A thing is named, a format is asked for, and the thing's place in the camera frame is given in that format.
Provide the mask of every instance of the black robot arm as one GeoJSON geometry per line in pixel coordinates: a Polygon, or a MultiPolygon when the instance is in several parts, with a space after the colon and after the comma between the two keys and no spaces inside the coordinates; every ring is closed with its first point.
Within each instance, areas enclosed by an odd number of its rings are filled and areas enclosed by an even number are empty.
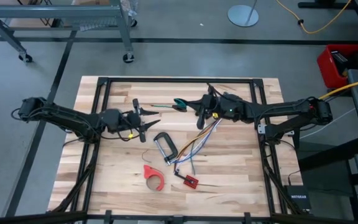
{"type": "Polygon", "coordinates": [[[72,109],[58,106],[55,103],[47,103],[46,99],[28,98],[18,111],[23,121],[40,121],[57,125],[59,128],[73,131],[79,138],[88,143],[95,143],[103,138],[101,133],[107,128],[111,134],[120,131],[135,129],[139,132],[141,142],[145,142],[145,132],[153,124],[160,120],[144,124],[141,115],[158,114],[158,112],[145,111],[139,107],[137,99],[133,100],[134,111],[121,112],[119,109],[107,109],[100,113],[86,114],[72,109]]]}
{"type": "Polygon", "coordinates": [[[196,111],[199,116],[197,128],[203,129],[205,119],[213,114],[217,118],[229,119],[233,122],[255,123],[258,132],[265,134],[269,144],[279,144],[287,132],[294,131],[295,147],[299,143],[299,129],[309,124],[326,125],[333,120],[329,104],[314,97],[298,101],[261,105],[243,100],[237,95],[216,91],[209,85],[208,94],[200,100],[186,101],[178,99],[196,111]],[[263,118],[274,116],[297,115],[281,124],[259,125],[263,118]]]}

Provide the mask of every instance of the gray floor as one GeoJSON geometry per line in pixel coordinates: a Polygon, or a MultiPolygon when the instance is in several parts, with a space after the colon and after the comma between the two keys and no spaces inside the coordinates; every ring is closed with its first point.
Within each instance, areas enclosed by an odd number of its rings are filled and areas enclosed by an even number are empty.
{"type": "MultiPolygon", "coordinates": [[[[299,13],[310,30],[321,27],[336,10],[298,9],[298,1],[283,0],[299,13]]],[[[148,0],[139,3],[139,26],[133,37],[358,40],[358,20],[354,11],[345,11],[331,27],[316,35],[306,35],[289,13],[273,0],[259,1],[260,21],[240,28],[227,20],[227,10],[251,0],[148,0]]],[[[62,36],[68,32],[17,32],[17,36],[62,36]]],[[[117,37],[116,32],[79,33],[79,37],[117,37]]],[[[12,186],[17,179],[35,123],[11,119],[9,113],[30,96],[47,96],[56,74],[64,43],[25,42],[35,62],[24,65],[7,43],[0,42],[0,216],[6,209],[12,186]]],[[[320,96],[326,91],[316,63],[324,46],[228,45],[228,44],[134,44],[136,61],[124,64],[122,44],[75,43],[55,102],[74,104],[83,75],[197,76],[197,77],[275,77],[286,101],[320,96]]],[[[351,99],[332,102],[334,117],[351,110],[351,99]]],[[[350,113],[324,131],[305,138],[305,142],[338,145],[358,137],[356,113],[350,113]]],[[[42,138],[18,214],[42,213],[47,208],[65,134],[48,125],[42,138]]],[[[334,188],[322,172],[305,182],[325,179],[318,188],[334,188]]],[[[316,214],[324,217],[352,218],[347,198],[324,192],[312,192],[316,214]]]]}

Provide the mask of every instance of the white wire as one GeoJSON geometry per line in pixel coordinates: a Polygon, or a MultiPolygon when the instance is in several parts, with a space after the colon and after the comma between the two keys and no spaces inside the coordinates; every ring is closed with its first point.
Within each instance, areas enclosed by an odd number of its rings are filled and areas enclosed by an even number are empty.
{"type": "MultiPolygon", "coordinates": [[[[209,131],[209,134],[207,134],[206,136],[204,136],[204,138],[197,144],[197,146],[194,148],[194,151],[197,151],[197,150],[199,149],[199,147],[202,146],[203,141],[205,141],[205,140],[208,138],[208,136],[209,136],[210,134],[212,134],[213,130],[216,128],[216,126],[217,126],[221,121],[222,121],[222,119],[219,119],[219,121],[218,121],[218,122],[212,127],[212,129],[209,131]]],[[[192,151],[191,151],[189,154],[187,154],[183,159],[180,159],[180,160],[185,160],[185,159],[189,158],[191,155],[192,155],[192,151]]],[[[184,163],[184,162],[185,162],[185,161],[179,162],[179,163],[177,164],[177,170],[179,169],[180,165],[181,165],[182,163],[184,163]]]]}
{"type": "Polygon", "coordinates": [[[346,112],[346,113],[340,115],[340,117],[336,118],[335,120],[333,120],[333,121],[330,122],[329,124],[325,125],[325,126],[322,127],[321,129],[319,129],[319,130],[317,130],[317,131],[315,131],[315,132],[313,132],[313,133],[307,134],[307,135],[305,135],[305,136],[302,136],[302,137],[300,137],[300,139],[303,139],[303,138],[306,138],[306,137],[308,137],[308,136],[311,136],[312,134],[316,134],[317,132],[323,130],[324,128],[327,128],[330,124],[332,124],[333,122],[339,120],[340,118],[342,118],[343,116],[347,115],[348,113],[350,113],[350,112],[352,112],[352,111],[354,111],[354,110],[355,110],[355,108],[349,110],[348,112],[346,112]]]}

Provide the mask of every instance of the red tape roll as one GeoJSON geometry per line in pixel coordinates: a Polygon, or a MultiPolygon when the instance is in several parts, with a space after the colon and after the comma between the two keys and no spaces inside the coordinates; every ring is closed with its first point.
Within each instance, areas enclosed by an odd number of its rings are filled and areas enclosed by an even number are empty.
{"type": "Polygon", "coordinates": [[[153,169],[153,167],[150,167],[148,165],[144,165],[144,178],[149,179],[152,176],[157,176],[160,179],[160,185],[156,188],[156,190],[160,191],[164,188],[164,176],[161,172],[157,171],[156,169],[153,169]]]}

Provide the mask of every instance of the black cable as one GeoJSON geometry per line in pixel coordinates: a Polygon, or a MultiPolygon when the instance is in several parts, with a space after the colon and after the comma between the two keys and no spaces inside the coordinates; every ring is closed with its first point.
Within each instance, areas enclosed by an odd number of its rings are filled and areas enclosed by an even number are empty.
{"type": "Polygon", "coordinates": [[[22,121],[20,118],[16,118],[16,117],[13,115],[16,111],[19,111],[19,110],[20,110],[20,108],[14,109],[14,110],[11,112],[11,117],[12,117],[13,119],[15,119],[15,120],[22,121]]]}
{"type": "Polygon", "coordinates": [[[131,140],[131,139],[129,139],[129,138],[123,138],[123,137],[121,136],[121,134],[120,134],[119,131],[117,131],[117,134],[118,134],[119,139],[121,139],[121,140],[123,140],[123,141],[129,141],[129,140],[131,140]]]}
{"type": "Polygon", "coordinates": [[[289,186],[291,186],[291,179],[290,179],[291,175],[296,174],[297,172],[300,172],[300,170],[298,170],[296,172],[292,172],[290,175],[288,175],[288,184],[289,184],[289,186]]]}
{"type": "Polygon", "coordinates": [[[295,146],[293,144],[291,144],[291,143],[289,143],[287,141],[281,140],[281,139],[280,139],[280,141],[290,145],[293,148],[293,150],[298,151],[298,152],[322,152],[322,151],[318,151],[318,150],[312,150],[312,151],[309,151],[309,150],[296,150],[295,146]]]}
{"type": "Polygon", "coordinates": [[[78,139],[74,139],[74,140],[71,140],[71,141],[68,141],[68,142],[65,142],[64,144],[63,144],[63,147],[65,147],[67,144],[69,144],[69,143],[72,143],[72,142],[75,142],[75,141],[79,141],[79,140],[81,140],[82,138],[78,138],[78,139]]]}
{"type": "Polygon", "coordinates": [[[304,128],[304,129],[299,129],[299,131],[307,131],[307,130],[310,130],[310,129],[313,129],[317,126],[317,124],[313,124],[312,126],[308,127],[308,128],[304,128]]]}
{"type": "Polygon", "coordinates": [[[344,193],[347,196],[354,196],[354,194],[346,192],[344,190],[339,190],[339,189],[315,189],[315,188],[308,188],[308,190],[315,190],[315,191],[323,191],[323,192],[340,192],[340,193],[344,193]]]}
{"type": "Polygon", "coordinates": [[[328,102],[330,102],[331,100],[335,100],[336,98],[342,96],[343,94],[347,93],[347,92],[350,91],[350,90],[351,90],[350,88],[345,89],[345,90],[343,90],[340,94],[337,94],[337,95],[335,95],[335,96],[331,96],[331,97],[325,99],[325,102],[328,103],[328,102]]]}
{"type": "Polygon", "coordinates": [[[215,89],[215,87],[212,86],[211,84],[209,84],[209,83],[206,83],[206,84],[207,84],[215,93],[217,93],[219,96],[221,96],[221,97],[223,97],[223,98],[225,98],[225,99],[227,99],[227,100],[233,101],[233,102],[238,102],[237,100],[233,100],[233,99],[230,99],[230,98],[225,97],[222,93],[218,92],[218,91],[215,89]]]}

